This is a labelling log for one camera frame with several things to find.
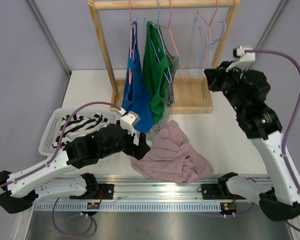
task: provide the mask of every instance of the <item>plastic basket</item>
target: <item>plastic basket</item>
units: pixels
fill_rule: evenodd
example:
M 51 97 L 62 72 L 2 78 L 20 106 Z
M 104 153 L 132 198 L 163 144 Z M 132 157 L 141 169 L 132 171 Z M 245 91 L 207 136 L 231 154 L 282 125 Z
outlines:
M 72 114 L 76 108 L 58 108 L 52 114 L 52 117 L 49 119 L 49 122 L 44 130 L 43 136 L 39 145 L 39 153 L 43 156 L 50 157 L 54 154 L 55 148 L 52 147 L 56 138 L 60 135 L 60 127 L 62 118 L 66 115 Z M 106 116 L 111 124 L 115 124 L 118 120 L 118 114 L 113 111 L 104 111 L 104 110 L 81 110 L 77 114 L 92 118 L 96 113 L 101 113 Z

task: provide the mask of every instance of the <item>wire hanger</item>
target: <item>wire hanger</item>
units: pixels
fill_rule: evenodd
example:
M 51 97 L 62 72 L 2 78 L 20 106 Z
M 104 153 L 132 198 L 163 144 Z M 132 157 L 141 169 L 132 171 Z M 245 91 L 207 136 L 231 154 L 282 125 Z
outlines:
M 165 45 L 163 44 L 164 40 L 163 40 L 161 32 L 160 32 L 160 23 L 159 23 L 159 21 L 160 21 L 160 11 L 161 11 L 161 9 L 160 9 L 160 0 L 156 0 L 156 1 L 158 2 L 159 12 L 158 12 L 158 19 L 156 21 L 156 26 L 155 27 L 158 29 L 158 34 L 159 34 L 159 37 L 160 37 L 160 40 L 161 40 L 161 45 L 162 45 L 162 48 L 163 48 L 163 53 L 164 53 L 164 55 L 167 55 L 166 49 L 165 49 Z M 168 72 L 169 72 L 170 79 L 167 78 L 167 81 L 168 81 L 169 84 L 171 84 L 171 82 L 172 82 L 172 76 L 171 76 L 170 67 L 168 67 Z
M 164 26 L 164 25 L 159 25 L 159 26 L 160 26 L 160 27 L 163 27 L 163 28 L 165 28 L 165 29 L 169 29 L 169 33 L 170 33 L 170 36 L 171 36 L 171 40 L 172 40 L 172 43 L 173 43 L 175 52 L 176 52 L 176 54 L 179 56 L 179 52 L 178 52 L 178 49 L 177 49 L 177 46 L 176 46 L 176 43 L 175 43 L 175 39 L 174 39 L 174 37 L 173 37 L 173 35 L 172 35 L 172 32 L 171 32 L 171 21 L 172 21 L 172 14 L 173 14 L 174 7 L 173 7 L 173 4 L 172 4 L 172 1 L 169 0 L 169 2 L 170 2 L 170 5 L 171 5 L 171 12 L 170 12 L 170 18 L 169 18 L 168 26 Z M 170 54 L 168 53 L 167 55 L 168 55 L 170 61 L 172 61 L 172 58 L 171 58 Z M 180 66 L 181 66 L 181 68 L 183 69 L 183 72 L 184 72 L 184 74 L 185 74 L 186 79 L 181 75 L 179 69 L 177 69 L 177 72 L 179 73 L 179 75 L 181 76 L 181 78 L 183 79 L 183 81 L 186 82 L 186 81 L 189 79 L 189 78 L 188 78 L 188 75 L 187 75 L 187 72 L 186 72 L 186 70 L 185 70 L 185 68 L 184 68 L 183 65 L 180 65 Z
M 157 26 L 155 25 L 155 23 L 154 23 L 153 21 L 151 21 L 151 25 L 152 25 L 154 28 L 157 28 Z M 158 63 L 160 63 L 161 61 L 160 61 L 160 59 L 159 59 L 159 57 L 158 57 L 158 54 L 157 54 L 157 50 L 156 50 L 156 48 L 155 48 L 155 45 L 154 45 L 152 39 L 150 39 L 150 41 L 151 41 L 152 49 L 153 49 L 153 51 L 154 51 L 156 60 L 158 61 Z M 172 78 L 171 78 L 171 80 L 169 80 L 167 74 L 166 74 L 165 72 L 163 72 L 163 74 L 164 74 L 166 80 L 168 81 L 168 83 L 171 83 L 171 82 L 172 82 Z
M 132 17 L 131 17 L 131 0 L 129 0 L 129 14 L 130 14 L 130 28 L 131 28 L 129 54 L 130 54 L 130 58 L 132 58 L 132 60 L 134 60 L 134 58 L 135 58 L 135 50 L 136 50 L 136 43 L 137 43 L 137 37 L 134 36 L 134 43 L 133 43 L 133 46 L 132 46 L 133 32 L 136 33 L 136 31 L 133 31 L 134 25 L 133 25 Z M 132 82 L 132 70 L 130 68 L 129 69 L 129 85 L 131 85 L 131 82 Z
M 208 23 L 204 17 L 202 16 L 202 14 L 200 13 L 200 11 L 197 11 L 196 13 L 196 18 L 195 18 L 195 21 L 194 21 L 194 28 L 196 28 L 196 26 L 198 27 L 198 31 L 200 33 L 200 39 L 201 39 L 201 43 L 202 43 L 202 48 L 203 48 L 203 55 L 204 55 L 204 58 L 205 58 L 205 64 L 206 64 L 206 68 L 212 68 L 212 48 L 213 46 L 221 39 L 224 37 L 225 33 L 226 33 L 226 29 L 227 29 L 227 24 L 225 21 L 220 21 L 219 23 L 223 23 L 223 33 L 222 35 L 219 37 L 219 38 L 216 38 L 214 39 L 213 41 L 211 41 L 211 26 L 212 26 L 212 23 L 213 23 L 213 20 L 217 14 L 217 11 L 218 11 L 218 6 L 219 6 L 219 0 L 216 1 L 216 10 L 210 20 L 210 22 Z M 203 19 L 203 21 L 205 22 L 205 24 L 208 26 L 209 28 L 209 33 L 208 35 L 202 30 L 201 26 L 200 26 L 200 19 Z M 205 44 L 204 44 L 204 40 L 203 40 L 203 34 L 205 35 L 205 39 L 206 39 L 206 44 L 208 46 L 208 49 L 209 49 L 209 65 L 208 65 L 208 58 L 207 58 L 207 53 L 205 51 Z M 202 87 L 202 83 L 201 83 L 201 74 L 200 74 L 200 69 L 199 69 L 199 62 L 200 62 L 200 59 L 199 59 L 199 54 L 198 54 L 198 49 L 197 49 L 197 35 L 198 34 L 195 34 L 194 36 L 194 43 L 195 43 L 195 56 L 196 56 L 196 66 L 197 66 L 197 72 L 198 72 L 198 79 L 199 79 L 199 83 L 200 83 L 200 88 L 201 88 L 201 94 L 202 94 L 202 98 L 203 100 L 205 100 L 205 96 L 204 96 L 204 92 L 203 92 L 203 87 Z M 205 90 L 205 95 L 208 96 L 208 86 Z M 204 112 L 205 113 L 208 113 L 209 112 L 209 98 L 207 97 L 206 98 L 206 102 L 207 102 L 207 108 L 206 106 L 203 106 L 204 107 Z

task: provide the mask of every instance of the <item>blue hanger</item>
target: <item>blue hanger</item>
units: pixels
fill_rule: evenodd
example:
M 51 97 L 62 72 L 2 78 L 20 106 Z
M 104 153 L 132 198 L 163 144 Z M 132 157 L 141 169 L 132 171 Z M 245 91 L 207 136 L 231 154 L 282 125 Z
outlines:
M 205 33 L 205 31 L 203 31 L 202 30 L 202 28 L 201 28 L 201 26 L 200 26 L 200 20 L 198 20 L 198 18 L 196 17 L 195 18 L 195 23 L 194 24 L 196 24 L 196 22 L 198 21 L 198 25 L 199 25 L 199 29 L 200 29 L 200 31 L 204 34 L 204 36 L 205 36 L 205 39 L 206 39 L 206 43 L 207 43 L 207 45 L 208 45 L 208 47 L 209 47 L 209 51 L 214 47 L 214 45 L 221 39 L 221 38 L 223 38 L 224 36 L 225 36 L 225 34 L 226 34 L 226 30 L 227 30 L 227 23 L 226 23 L 226 21 L 219 21 L 219 23 L 222 23 L 223 24 L 223 33 L 222 33 L 222 35 L 220 36 L 220 37 L 217 37 L 216 39 L 214 39 L 212 42 L 210 42 L 209 41 L 209 37 L 208 37 L 208 35 Z M 209 60 L 210 60 L 210 67 L 212 68 L 212 57 L 211 57 L 211 55 L 209 55 Z
M 206 38 L 206 43 L 208 44 L 208 46 L 210 47 L 210 49 L 212 49 L 212 47 L 220 40 L 222 39 L 225 34 L 226 34 L 226 30 L 227 30 L 227 23 L 226 21 L 219 21 L 220 24 L 223 24 L 223 33 L 220 37 L 216 38 L 215 40 L 213 40 L 213 42 L 209 42 L 209 38 L 208 35 L 202 30 L 202 28 L 200 27 L 201 32 L 205 35 Z
M 221 21 L 221 22 L 219 22 L 219 23 L 223 23 L 223 25 L 224 25 L 223 34 L 222 34 L 219 38 L 216 38 L 215 40 L 213 40 L 213 42 L 211 43 L 211 42 L 209 41 L 208 35 L 201 29 L 201 27 L 200 27 L 200 22 L 199 22 L 198 18 L 197 18 L 197 17 L 195 18 L 195 21 L 194 21 L 194 29 L 196 29 L 197 24 L 199 24 L 199 29 L 200 29 L 200 30 L 203 32 L 203 34 L 205 35 L 206 43 L 207 43 L 208 47 L 210 47 L 209 50 L 211 50 L 211 49 L 213 48 L 213 46 L 215 45 L 215 43 L 217 43 L 221 38 L 223 38 L 223 37 L 225 36 L 226 29 L 227 29 L 227 24 L 226 24 L 225 21 Z M 201 88 L 202 98 L 203 98 L 203 100 L 204 100 L 204 99 L 205 99 L 205 96 L 204 96 L 202 84 L 201 84 L 201 81 L 200 81 L 200 79 L 201 79 L 201 78 L 200 78 L 200 69 L 199 69 L 199 62 L 200 62 L 200 61 L 199 61 L 199 55 L 198 55 L 198 49 L 197 49 L 197 35 L 198 35 L 198 34 L 195 32 L 195 33 L 194 33 L 194 46 L 195 46 L 195 57 L 196 57 L 196 69 L 197 69 L 197 72 L 198 72 L 198 79 L 199 79 L 199 83 L 200 83 L 199 85 L 200 85 L 200 88 Z M 209 54 L 209 60 L 210 60 L 210 67 L 212 68 L 212 59 L 211 59 L 210 54 Z M 203 108 L 204 108 L 204 112 L 205 112 L 205 113 L 208 113 L 208 112 L 209 112 L 209 98 L 207 97 L 206 100 L 207 100 L 207 109 L 206 109 L 206 106 L 203 106 Z
M 163 53 L 164 53 L 164 55 L 167 55 L 166 54 L 166 50 L 165 50 L 165 46 L 164 46 L 164 40 L 163 40 L 163 38 L 161 36 L 161 32 L 160 32 L 160 24 L 159 24 L 160 11 L 161 11 L 161 9 L 160 9 L 160 0 L 156 0 L 156 1 L 158 2 L 159 13 L 158 13 L 158 19 L 157 19 L 155 28 L 158 29 L 158 34 L 159 34 L 159 37 L 160 37 L 160 40 L 161 40 L 161 43 L 162 43 Z M 171 82 L 172 82 L 172 76 L 171 76 L 170 67 L 168 67 L 168 72 L 169 72 L 170 80 L 168 78 L 166 78 L 166 80 L 168 81 L 169 84 L 171 84 Z

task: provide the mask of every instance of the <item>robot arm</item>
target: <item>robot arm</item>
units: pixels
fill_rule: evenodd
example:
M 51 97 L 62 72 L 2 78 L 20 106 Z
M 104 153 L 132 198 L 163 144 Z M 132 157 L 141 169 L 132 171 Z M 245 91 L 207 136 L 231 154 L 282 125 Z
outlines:
M 0 205 L 8 213 L 22 212 L 33 203 L 46 198 L 64 196 L 93 197 L 98 191 L 98 184 L 93 174 L 86 173 L 73 181 L 49 180 L 64 173 L 96 164 L 99 159 L 124 152 L 136 159 L 142 159 L 150 150 L 144 133 L 140 134 L 138 145 L 134 144 L 135 129 L 139 116 L 129 112 L 120 119 L 120 124 L 109 124 L 92 134 L 77 137 L 59 150 L 51 163 L 48 158 L 20 172 L 0 172 L 0 185 L 13 182 L 2 189 Z
M 254 62 L 254 53 L 245 53 L 250 47 L 233 51 L 238 61 L 222 62 L 216 69 L 206 69 L 208 87 L 222 91 L 236 112 L 236 120 L 247 138 L 260 153 L 273 188 L 259 186 L 236 173 L 220 178 L 221 189 L 240 195 L 260 205 L 273 221 L 292 219 L 300 214 L 300 192 L 291 177 L 282 154 L 283 133 L 277 114 L 265 104 L 270 90 L 266 76 L 256 70 L 247 70 Z M 287 151 L 287 159 L 294 175 L 300 175 Z

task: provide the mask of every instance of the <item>metal base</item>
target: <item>metal base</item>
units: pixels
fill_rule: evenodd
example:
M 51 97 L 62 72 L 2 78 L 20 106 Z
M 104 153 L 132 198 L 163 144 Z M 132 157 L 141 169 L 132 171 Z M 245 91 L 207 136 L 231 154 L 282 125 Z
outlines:
M 238 203 L 238 212 L 249 208 Z M 84 232 L 89 219 L 78 217 L 63 224 L 78 211 L 56 212 L 59 228 L 70 234 Z M 224 219 L 219 213 L 200 212 L 98 212 L 93 216 L 97 223 L 85 240 L 291 240 L 292 235 L 284 222 L 272 222 L 258 207 L 249 214 Z M 69 239 L 52 225 L 51 212 L 35 211 L 26 240 Z

